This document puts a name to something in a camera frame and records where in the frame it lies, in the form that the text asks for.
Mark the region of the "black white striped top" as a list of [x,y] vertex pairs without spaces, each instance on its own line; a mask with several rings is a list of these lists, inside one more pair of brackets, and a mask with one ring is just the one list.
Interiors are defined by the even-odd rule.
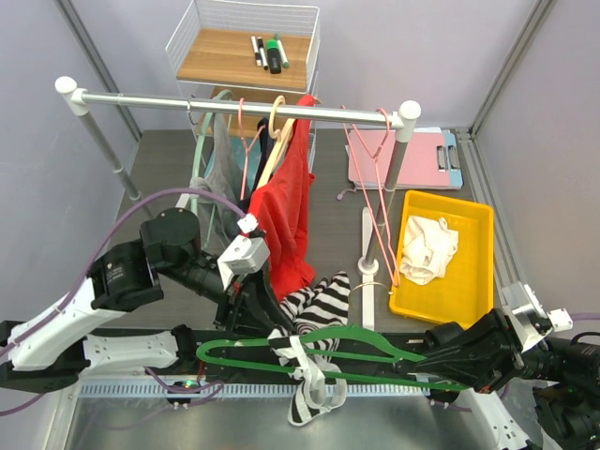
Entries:
[[[303,336],[315,330],[332,326],[345,326],[349,318],[350,279],[344,271],[330,278],[322,279],[314,287],[305,287],[287,295],[280,303],[283,311],[292,320],[292,330],[274,328],[269,338]],[[278,361],[287,362],[287,358],[299,353],[300,345],[295,339],[289,350],[279,352]],[[329,395],[326,387],[327,372],[338,372],[339,367],[318,356],[314,362],[304,356],[300,362],[300,373],[289,375],[299,382],[293,394],[288,410],[288,422],[302,427],[316,417],[330,413],[341,407],[347,397],[348,384],[344,379],[336,379],[333,393]]]

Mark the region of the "green plastic hanger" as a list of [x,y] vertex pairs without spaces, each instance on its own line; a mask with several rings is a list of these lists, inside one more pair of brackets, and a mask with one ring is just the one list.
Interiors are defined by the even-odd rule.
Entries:
[[[280,357],[279,352],[289,350],[295,339],[299,342],[300,351],[289,356],[285,364],[230,357],[231,349],[259,351]],[[215,339],[202,343],[196,350],[196,356],[209,365],[287,375],[300,373],[300,362],[304,356],[312,362],[318,356],[324,356],[333,363],[358,361],[369,367],[384,365],[390,368],[401,361],[416,364],[424,360],[423,355],[397,348],[383,335],[357,325],[326,327],[296,337]]]

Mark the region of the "white tank top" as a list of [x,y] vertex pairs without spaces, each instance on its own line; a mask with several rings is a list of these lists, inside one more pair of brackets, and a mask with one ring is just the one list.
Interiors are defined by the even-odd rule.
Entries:
[[409,281],[425,286],[444,278],[458,251],[458,231],[448,228],[444,217],[409,216],[403,238],[399,272]]

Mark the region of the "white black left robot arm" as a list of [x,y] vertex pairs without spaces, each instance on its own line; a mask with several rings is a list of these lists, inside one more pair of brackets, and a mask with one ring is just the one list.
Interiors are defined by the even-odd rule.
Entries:
[[232,259],[202,249],[198,218],[170,208],[145,221],[138,239],[93,262],[75,294],[28,322],[4,321],[1,385],[34,394],[62,390],[90,373],[153,368],[188,374],[200,361],[197,338],[184,324],[153,335],[105,337],[101,325],[163,299],[166,277],[217,305],[215,325],[237,335],[266,337],[292,329],[271,286],[262,232],[238,236]]

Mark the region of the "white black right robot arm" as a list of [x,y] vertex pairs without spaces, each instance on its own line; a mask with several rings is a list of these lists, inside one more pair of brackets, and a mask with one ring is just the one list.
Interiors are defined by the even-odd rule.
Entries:
[[597,332],[570,339],[542,337],[527,350],[508,315],[492,309],[470,328],[448,339],[428,331],[419,372],[489,394],[515,378],[551,382],[534,389],[537,423],[563,449],[599,447],[599,346],[582,342]]

